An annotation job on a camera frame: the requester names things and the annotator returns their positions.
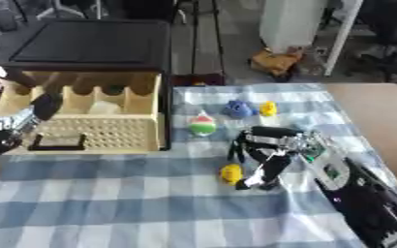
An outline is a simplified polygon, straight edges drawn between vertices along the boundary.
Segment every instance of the chair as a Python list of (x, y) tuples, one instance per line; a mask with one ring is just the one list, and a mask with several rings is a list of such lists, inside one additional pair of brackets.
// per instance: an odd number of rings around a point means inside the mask
[(397, 0), (366, 0), (359, 19), (376, 34), (380, 53), (359, 53), (350, 72), (373, 67), (383, 72), (385, 81), (391, 81), (397, 75)]
[(185, 12), (183, 10), (181, 10), (179, 8), (179, 6), (177, 6), (177, 3), (179, 3), (181, 0), (174, 0), (174, 9), (176, 11), (176, 13), (174, 13), (174, 15), (180, 15), (181, 19), (182, 19), (182, 23), (186, 24), (187, 23), (187, 15), (185, 14)]
[(72, 8), (67, 7), (66, 4), (63, 4), (61, 2), (61, 0), (49, 0), (49, 3), (51, 5), (50, 8), (48, 8), (47, 10), (43, 11), (42, 13), (38, 14), (36, 16), (36, 18), (38, 20), (47, 17), (51, 14), (55, 14), (55, 17), (60, 17), (60, 13), (59, 12), (65, 12), (68, 14), (72, 14), (75, 16), (79, 16), (81, 18), (86, 18), (88, 19), (87, 14), (84, 11), (84, 8), (82, 7), (82, 5), (78, 2), (78, 1), (70, 1), (71, 3), (69, 5), (77, 5), (79, 8), (79, 11), (76, 11)]

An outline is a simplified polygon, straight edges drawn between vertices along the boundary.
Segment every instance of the white cabinet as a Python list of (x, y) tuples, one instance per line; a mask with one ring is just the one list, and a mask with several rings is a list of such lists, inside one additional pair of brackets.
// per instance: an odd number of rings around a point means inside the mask
[(312, 44), (326, 0), (265, 0), (260, 36), (273, 52)]

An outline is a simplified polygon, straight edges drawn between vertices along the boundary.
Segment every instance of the tripod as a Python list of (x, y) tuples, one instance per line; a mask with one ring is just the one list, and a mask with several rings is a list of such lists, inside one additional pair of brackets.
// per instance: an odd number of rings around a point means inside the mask
[[(193, 48), (192, 48), (192, 56), (191, 56), (191, 76), (194, 77), (196, 74), (196, 60), (197, 60), (197, 46), (198, 46), (198, 35), (199, 35), (199, 1), (200, 0), (178, 0), (177, 3), (174, 5), (174, 9), (172, 12), (171, 23), (174, 23), (176, 14), (180, 10), (180, 6), (186, 2), (193, 3)], [(220, 32), (220, 19), (219, 19), (219, 9), (217, 0), (212, 1), (212, 15), (214, 16), (214, 23), (215, 23), (215, 33), (217, 36), (217, 46), (218, 46), (218, 58), (220, 62), (220, 69), (221, 69), (221, 77), (223, 79), (226, 76), (226, 68), (224, 64), (224, 49), (223, 43), (221, 39), (221, 32)]]

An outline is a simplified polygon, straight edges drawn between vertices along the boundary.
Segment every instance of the wooden table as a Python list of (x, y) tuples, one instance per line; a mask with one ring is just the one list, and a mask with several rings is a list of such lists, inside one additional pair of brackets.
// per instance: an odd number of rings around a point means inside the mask
[(397, 176), (397, 84), (332, 83), (326, 88)]

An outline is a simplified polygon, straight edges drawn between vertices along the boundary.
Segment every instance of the yellow rubber duck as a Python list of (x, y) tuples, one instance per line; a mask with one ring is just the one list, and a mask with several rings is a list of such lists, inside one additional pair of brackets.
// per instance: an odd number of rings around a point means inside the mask
[(262, 116), (274, 116), (277, 114), (277, 105), (271, 101), (260, 105), (260, 114)]
[(220, 171), (220, 177), (227, 184), (234, 186), (243, 177), (242, 168), (237, 164), (224, 166)]

